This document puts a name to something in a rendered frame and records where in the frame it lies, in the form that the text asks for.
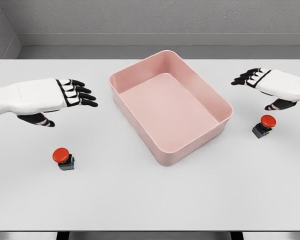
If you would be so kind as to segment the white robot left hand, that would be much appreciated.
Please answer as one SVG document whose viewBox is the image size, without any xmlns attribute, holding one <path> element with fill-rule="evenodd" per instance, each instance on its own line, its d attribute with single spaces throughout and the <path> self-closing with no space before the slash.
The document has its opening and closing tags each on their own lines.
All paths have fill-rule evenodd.
<svg viewBox="0 0 300 240">
<path fill-rule="evenodd" d="M 53 128 L 55 123 L 44 113 L 74 106 L 97 107 L 96 97 L 81 81 L 74 79 L 40 79 L 12 85 L 15 95 L 9 109 L 27 123 Z"/>
</svg>

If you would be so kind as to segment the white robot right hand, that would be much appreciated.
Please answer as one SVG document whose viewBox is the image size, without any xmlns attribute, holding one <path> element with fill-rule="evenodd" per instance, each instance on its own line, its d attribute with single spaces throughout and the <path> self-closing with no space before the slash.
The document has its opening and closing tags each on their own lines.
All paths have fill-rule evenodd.
<svg viewBox="0 0 300 240">
<path fill-rule="evenodd" d="M 264 108 L 266 111 L 285 110 L 300 101 L 300 77 L 277 69 L 249 69 L 231 84 L 249 86 L 263 94 L 277 97 L 277 100 Z"/>
</svg>

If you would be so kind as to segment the pink rectangular plastic basket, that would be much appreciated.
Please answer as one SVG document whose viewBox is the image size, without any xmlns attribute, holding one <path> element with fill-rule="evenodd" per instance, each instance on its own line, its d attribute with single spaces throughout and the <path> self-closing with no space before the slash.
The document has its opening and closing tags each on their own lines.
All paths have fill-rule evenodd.
<svg viewBox="0 0 300 240">
<path fill-rule="evenodd" d="M 115 104 L 169 167 L 225 128 L 233 107 L 179 55 L 163 50 L 109 78 Z"/>
</svg>

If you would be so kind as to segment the red button industrial switch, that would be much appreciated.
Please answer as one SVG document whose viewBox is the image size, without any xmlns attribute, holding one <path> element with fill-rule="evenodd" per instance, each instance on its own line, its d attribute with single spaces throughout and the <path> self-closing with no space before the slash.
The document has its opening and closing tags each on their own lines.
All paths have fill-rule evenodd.
<svg viewBox="0 0 300 240">
<path fill-rule="evenodd" d="M 253 127 L 252 132 L 258 139 L 260 139 L 269 134 L 276 124 L 276 119 L 273 116 L 266 114 L 260 118 L 260 122 Z"/>
<path fill-rule="evenodd" d="M 64 147 L 56 149 L 52 154 L 52 159 L 58 164 L 58 167 L 63 170 L 74 170 L 75 158 Z"/>
</svg>

